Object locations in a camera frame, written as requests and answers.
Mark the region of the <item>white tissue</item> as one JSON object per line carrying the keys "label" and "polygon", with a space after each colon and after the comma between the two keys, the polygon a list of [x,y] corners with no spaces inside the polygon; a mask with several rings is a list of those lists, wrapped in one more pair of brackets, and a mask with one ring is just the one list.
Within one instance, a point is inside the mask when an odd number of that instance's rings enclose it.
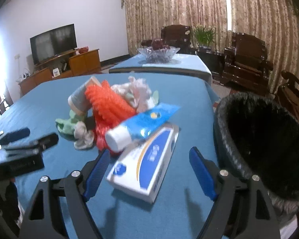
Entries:
{"label": "white tissue", "polygon": [[144,78],[136,79],[134,76],[129,76],[128,83],[112,85],[111,89],[123,99],[125,99],[126,93],[131,92],[134,95],[134,106],[132,107],[137,113],[146,112],[156,106],[148,104],[153,92]]}

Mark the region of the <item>white blue tissue box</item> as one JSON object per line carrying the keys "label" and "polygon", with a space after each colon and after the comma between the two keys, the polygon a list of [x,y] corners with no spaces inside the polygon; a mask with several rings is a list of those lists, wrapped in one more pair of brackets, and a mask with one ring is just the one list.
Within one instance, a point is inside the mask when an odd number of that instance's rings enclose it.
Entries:
{"label": "white blue tissue box", "polygon": [[179,127],[165,123],[144,143],[126,148],[106,177],[127,195],[153,204],[175,149]]}

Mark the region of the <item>beige patterned curtains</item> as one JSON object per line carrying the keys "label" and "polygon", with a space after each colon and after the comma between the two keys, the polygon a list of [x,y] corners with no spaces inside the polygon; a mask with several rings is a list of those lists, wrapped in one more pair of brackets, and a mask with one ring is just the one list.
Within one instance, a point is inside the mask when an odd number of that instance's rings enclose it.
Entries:
{"label": "beige patterned curtains", "polygon": [[202,25],[213,28],[217,51],[231,44],[235,32],[263,40],[274,66],[270,91],[281,84],[282,70],[299,78],[299,7],[293,0],[121,0],[121,5],[132,55],[142,40],[159,37],[164,26]]}

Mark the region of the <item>blue white paper cup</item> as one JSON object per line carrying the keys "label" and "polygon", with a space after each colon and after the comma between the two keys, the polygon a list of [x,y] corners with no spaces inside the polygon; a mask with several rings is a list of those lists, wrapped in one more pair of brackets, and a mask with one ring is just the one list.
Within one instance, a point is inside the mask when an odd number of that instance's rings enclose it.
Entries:
{"label": "blue white paper cup", "polygon": [[92,104],[85,96],[87,88],[91,85],[100,86],[101,84],[96,77],[92,76],[68,97],[67,101],[70,109],[78,116],[85,115],[92,107]]}

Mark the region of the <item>green potted plant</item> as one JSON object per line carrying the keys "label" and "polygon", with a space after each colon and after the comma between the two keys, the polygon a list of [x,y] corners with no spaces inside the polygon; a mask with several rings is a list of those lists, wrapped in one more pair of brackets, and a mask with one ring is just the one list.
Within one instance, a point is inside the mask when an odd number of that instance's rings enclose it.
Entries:
{"label": "green potted plant", "polygon": [[215,27],[206,25],[196,25],[193,27],[192,36],[198,47],[210,48],[214,43]]}

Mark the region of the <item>black lined trash bin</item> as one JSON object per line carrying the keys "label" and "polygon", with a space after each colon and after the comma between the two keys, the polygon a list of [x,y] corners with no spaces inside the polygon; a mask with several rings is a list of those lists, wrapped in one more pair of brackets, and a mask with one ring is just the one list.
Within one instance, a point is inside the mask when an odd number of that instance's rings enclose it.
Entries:
{"label": "black lined trash bin", "polygon": [[220,166],[262,179],[280,222],[299,212],[299,122],[286,109],[256,94],[230,94],[214,113],[214,140]]}

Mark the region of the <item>green rubber glove white cuff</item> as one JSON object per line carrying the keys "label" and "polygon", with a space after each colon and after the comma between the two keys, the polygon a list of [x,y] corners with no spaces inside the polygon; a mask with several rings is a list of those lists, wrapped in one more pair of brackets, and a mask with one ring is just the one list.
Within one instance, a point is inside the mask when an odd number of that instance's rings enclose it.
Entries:
{"label": "green rubber glove white cuff", "polygon": [[73,139],[74,148],[79,151],[90,149],[94,145],[94,132],[87,129],[85,119],[86,115],[80,116],[70,110],[68,119],[55,120],[59,133]]}

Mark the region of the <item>black flat television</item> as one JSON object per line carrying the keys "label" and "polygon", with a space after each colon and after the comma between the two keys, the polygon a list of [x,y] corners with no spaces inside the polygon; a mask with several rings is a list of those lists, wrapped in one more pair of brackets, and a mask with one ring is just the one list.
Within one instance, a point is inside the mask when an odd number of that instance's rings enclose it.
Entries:
{"label": "black flat television", "polygon": [[58,27],[30,38],[32,58],[35,65],[77,46],[74,24]]}

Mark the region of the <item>red plastic bag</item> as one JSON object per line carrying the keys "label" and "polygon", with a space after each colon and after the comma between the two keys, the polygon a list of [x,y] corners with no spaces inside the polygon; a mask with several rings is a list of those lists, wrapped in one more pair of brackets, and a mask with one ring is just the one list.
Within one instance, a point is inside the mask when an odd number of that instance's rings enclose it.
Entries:
{"label": "red plastic bag", "polygon": [[118,126],[123,119],[118,118],[117,120],[105,120],[97,110],[93,110],[93,116],[95,119],[95,142],[98,149],[109,149],[112,156],[121,154],[122,151],[113,151],[110,149],[109,145],[106,142],[105,134],[108,130]]}

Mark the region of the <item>blue far tablecloth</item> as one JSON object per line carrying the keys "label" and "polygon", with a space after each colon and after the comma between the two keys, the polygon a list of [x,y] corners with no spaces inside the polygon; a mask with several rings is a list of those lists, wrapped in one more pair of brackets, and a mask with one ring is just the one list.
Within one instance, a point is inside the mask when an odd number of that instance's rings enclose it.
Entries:
{"label": "blue far tablecloth", "polygon": [[200,78],[212,84],[212,73],[197,56],[177,53],[167,63],[147,63],[145,57],[138,54],[109,69],[109,73],[150,72],[188,75]]}

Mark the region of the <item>blue white toothpaste tube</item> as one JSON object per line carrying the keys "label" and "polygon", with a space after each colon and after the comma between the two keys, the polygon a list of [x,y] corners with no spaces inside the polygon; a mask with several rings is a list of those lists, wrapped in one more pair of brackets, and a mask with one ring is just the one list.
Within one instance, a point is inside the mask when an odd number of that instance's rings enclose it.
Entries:
{"label": "blue white toothpaste tube", "polygon": [[105,140],[109,149],[118,153],[135,141],[146,140],[179,109],[180,106],[177,105],[159,103],[152,109],[123,121],[106,132]]}

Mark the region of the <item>wooden tv cabinet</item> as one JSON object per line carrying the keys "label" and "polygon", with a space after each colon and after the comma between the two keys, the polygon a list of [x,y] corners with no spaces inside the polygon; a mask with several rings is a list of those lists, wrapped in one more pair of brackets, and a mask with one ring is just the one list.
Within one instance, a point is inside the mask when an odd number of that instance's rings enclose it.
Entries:
{"label": "wooden tv cabinet", "polygon": [[64,52],[35,67],[32,75],[19,83],[25,95],[38,85],[54,79],[63,79],[101,72],[99,50],[80,53],[79,49]]}

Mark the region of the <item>orange foam fruit net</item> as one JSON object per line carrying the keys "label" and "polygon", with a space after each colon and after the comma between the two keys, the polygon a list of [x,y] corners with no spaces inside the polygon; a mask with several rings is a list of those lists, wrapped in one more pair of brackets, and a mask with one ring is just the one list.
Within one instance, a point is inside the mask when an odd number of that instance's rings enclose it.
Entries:
{"label": "orange foam fruit net", "polygon": [[101,85],[86,88],[85,96],[92,105],[96,127],[101,130],[116,127],[137,114],[136,109],[116,94],[106,80]]}

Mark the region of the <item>dark wooden sofa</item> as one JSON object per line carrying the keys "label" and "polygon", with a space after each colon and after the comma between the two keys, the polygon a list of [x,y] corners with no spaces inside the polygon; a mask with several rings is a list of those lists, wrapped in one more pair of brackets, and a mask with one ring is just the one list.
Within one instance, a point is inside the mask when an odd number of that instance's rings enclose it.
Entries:
{"label": "dark wooden sofa", "polygon": [[281,71],[281,76],[286,82],[278,87],[274,101],[299,121],[299,79],[286,70]]}

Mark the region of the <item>glass fruit bowl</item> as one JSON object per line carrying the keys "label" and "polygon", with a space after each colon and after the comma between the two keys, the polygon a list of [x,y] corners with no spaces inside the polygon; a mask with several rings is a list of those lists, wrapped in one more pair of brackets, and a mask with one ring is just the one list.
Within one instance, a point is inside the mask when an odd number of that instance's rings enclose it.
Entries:
{"label": "glass fruit bowl", "polygon": [[147,63],[167,63],[172,60],[174,55],[179,52],[180,48],[170,46],[154,50],[151,46],[146,48],[138,48],[137,51],[145,57]]}

